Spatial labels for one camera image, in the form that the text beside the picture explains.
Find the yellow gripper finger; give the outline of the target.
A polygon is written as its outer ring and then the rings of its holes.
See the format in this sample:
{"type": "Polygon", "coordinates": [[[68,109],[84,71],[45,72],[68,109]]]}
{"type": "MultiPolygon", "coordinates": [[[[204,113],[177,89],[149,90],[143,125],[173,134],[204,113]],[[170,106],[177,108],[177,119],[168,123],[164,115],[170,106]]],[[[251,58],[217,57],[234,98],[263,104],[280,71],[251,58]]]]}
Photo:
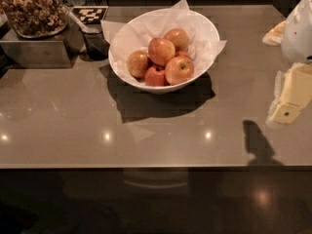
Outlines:
{"type": "Polygon", "coordinates": [[[312,100],[312,65],[297,62],[275,78],[267,125],[290,125],[312,100]]]}
{"type": "Polygon", "coordinates": [[[282,41],[282,35],[285,28],[285,21],[281,21],[275,27],[273,27],[270,31],[268,31],[262,38],[262,42],[264,44],[270,46],[279,46],[282,41]]]}

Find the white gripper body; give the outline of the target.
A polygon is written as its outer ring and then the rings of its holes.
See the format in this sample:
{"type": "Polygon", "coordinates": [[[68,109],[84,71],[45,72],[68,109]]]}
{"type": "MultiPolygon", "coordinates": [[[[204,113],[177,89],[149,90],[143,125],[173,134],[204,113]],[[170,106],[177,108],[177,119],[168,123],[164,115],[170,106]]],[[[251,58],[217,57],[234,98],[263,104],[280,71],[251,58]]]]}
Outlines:
{"type": "Polygon", "coordinates": [[[292,62],[312,61],[312,0],[300,0],[287,17],[281,49],[292,62]]]}

